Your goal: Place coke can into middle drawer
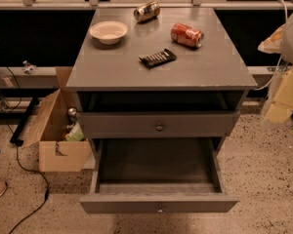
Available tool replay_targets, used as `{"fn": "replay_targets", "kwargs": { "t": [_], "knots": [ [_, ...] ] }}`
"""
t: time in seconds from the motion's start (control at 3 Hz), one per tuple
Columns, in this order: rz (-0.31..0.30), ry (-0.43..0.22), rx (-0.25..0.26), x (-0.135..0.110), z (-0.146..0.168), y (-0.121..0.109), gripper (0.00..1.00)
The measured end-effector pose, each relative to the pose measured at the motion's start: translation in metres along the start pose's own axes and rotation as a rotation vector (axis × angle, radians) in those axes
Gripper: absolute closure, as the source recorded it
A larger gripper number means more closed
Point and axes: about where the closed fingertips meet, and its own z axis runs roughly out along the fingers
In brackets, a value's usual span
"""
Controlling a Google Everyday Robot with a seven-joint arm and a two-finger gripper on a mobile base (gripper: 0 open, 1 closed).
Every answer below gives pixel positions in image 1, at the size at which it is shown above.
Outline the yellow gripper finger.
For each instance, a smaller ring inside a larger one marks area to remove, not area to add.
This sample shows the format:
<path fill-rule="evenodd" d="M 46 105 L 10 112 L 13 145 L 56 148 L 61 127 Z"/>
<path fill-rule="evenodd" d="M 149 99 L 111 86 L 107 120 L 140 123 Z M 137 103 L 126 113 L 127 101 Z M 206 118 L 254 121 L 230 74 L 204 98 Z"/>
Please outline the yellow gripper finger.
<path fill-rule="evenodd" d="M 264 120 L 283 124 L 293 114 L 293 67 L 279 72 L 272 81 L 269 99 L 265 104 Z"/>
<path fill-rule="evenodd" d="M 262 41 L 258 46 L 258 50 L 266 54 L 279 54 L 283 28 L 284 24 L 280 26 L 270 37 Z"/>

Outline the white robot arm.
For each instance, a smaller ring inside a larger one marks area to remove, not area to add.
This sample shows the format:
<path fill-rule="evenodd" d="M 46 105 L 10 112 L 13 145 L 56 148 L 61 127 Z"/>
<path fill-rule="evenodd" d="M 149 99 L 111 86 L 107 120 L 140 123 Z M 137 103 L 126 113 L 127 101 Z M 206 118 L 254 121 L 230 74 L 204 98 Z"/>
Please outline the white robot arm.
<path fill-rule="evenodd" d="M 270 37 L 258 46 L 260 52 L 280 54 L 291 64 L 282 72 L 278 70 L 270 85 L 269 98 L 265 102 L 262 116 L 268 124 L 283 124 L 293 114 L 293 13 Z"/>

